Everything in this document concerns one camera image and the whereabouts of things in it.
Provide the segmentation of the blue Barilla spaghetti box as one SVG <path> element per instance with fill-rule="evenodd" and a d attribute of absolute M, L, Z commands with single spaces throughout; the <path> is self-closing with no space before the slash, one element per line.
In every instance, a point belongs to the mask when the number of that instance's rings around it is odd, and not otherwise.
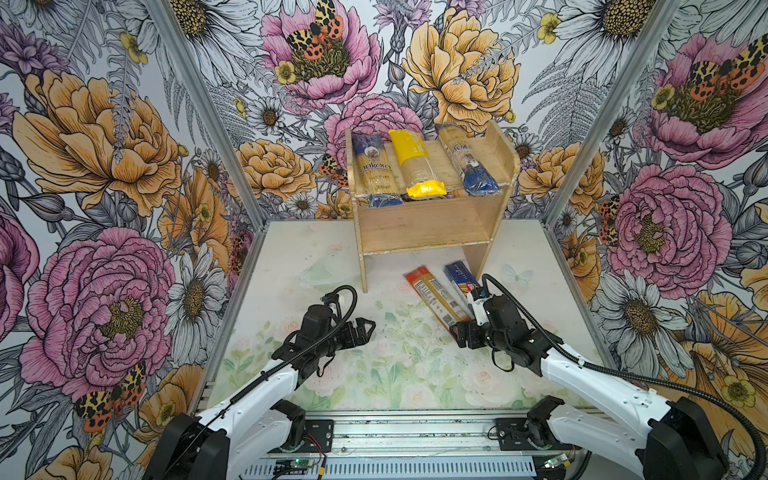
<path fill-rule="evenodd" d="M 443 272 L 451 285 L 463 298 L 466 298 L 467 295 L 479 287 L 479 283 L 467 265 L 461 260 L 445 265 Z"/>

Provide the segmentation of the red clear spaghetti bag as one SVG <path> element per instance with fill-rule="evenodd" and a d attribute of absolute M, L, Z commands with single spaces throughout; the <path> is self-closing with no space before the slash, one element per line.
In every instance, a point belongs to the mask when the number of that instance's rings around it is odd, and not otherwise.
<path fill-rule="evenodd" d="M 466 308 L 451 296 L 426 266 L 406 273 L 405 279 L 446 330 L 450 331 L 459 322 L 470 320 Z"/>

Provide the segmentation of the blue gold spaghetti bag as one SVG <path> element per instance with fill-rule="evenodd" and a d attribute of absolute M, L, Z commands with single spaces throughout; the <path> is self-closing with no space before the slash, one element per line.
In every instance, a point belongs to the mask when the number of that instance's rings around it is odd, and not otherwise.
<path fill-rule="evenodd" d="M 471 197 L 498 194 L 501 189 L 496 180 L 475 157 L 466 132 L 456 124 L 437 124 L 438 139 L 458 172 L 463 189 Z"/>

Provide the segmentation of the dark blue spaghetti bag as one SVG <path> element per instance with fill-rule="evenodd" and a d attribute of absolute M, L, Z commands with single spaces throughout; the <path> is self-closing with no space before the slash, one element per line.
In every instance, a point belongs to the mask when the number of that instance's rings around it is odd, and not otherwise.
<path fill-rule="evenodd" d="M 352 134 L 351 140 L 369 206 L 385 208 L 401 205 L 402 195 L 399 193 L 382 136 L 378 133 Z"/>

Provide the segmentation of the yellow spaghetti bag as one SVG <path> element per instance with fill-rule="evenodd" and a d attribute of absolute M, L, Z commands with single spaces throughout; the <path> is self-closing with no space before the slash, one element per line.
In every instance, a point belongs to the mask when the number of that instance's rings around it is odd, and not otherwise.
<path fill-rule="evenodd" d="M 447 194 L 445 184 L 435 173 L 420 133 L 390 130 L 389 137 L 410 199 L 423 200 Z"/>

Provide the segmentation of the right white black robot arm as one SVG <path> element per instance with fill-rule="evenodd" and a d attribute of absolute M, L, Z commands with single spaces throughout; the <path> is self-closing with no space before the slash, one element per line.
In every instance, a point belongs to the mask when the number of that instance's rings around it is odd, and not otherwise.
<path fill-rule="evenodd" d="M 559 337 L 532 328 L 517 306 L 476 287 L 467 295 L 472 317 L 451 329 L 462 348 L 490 348 L 524 368 L 576 393 L 601 411 L 580 413 L 547 396 L 526 417 L 528 442 L 544 450 L 572 445 L 606 457 L 644 479 L 722 479 L 728 458 L 702 408 L 672 401 L 617 373 L 588 367 L 587 359 Z"/>

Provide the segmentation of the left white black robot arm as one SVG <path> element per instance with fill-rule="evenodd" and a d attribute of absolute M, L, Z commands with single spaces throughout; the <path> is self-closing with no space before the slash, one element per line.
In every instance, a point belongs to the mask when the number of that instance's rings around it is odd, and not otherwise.
<path fill-rule="evenodd" d="M 278 449 L 294 449 L 305 436 L 305 410 L 290 397 L 323 359 L 367 344 L 376 323 L 340 316 L 337 304 L 315 304 L 248 384 L 193 416 L 181 413 L 164 429 L 145 479 L 236 479 Z"/>

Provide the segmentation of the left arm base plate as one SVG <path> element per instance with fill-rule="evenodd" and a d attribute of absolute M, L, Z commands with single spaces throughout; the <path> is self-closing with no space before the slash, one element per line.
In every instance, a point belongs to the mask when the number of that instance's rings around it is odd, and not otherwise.
<path fill-rule="evenodd" d="M 327 419 L 296 421 L 291 425 L 288 439 L 282 446 L 287 453 L 330 453 L 334 440 L 335 422 Z"/>

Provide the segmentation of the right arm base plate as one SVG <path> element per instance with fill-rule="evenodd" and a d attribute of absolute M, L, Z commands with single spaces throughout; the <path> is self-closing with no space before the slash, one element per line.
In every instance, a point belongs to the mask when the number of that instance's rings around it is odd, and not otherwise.
<path fill-rule="evenodd" d="M 487 437 L 498 442 L 501 451 L 562 450 L 578 451 L 580 447 L 556 440 L 543 424 L 530 425 L 523 417 L 502 417 L 494 420 Z"/>

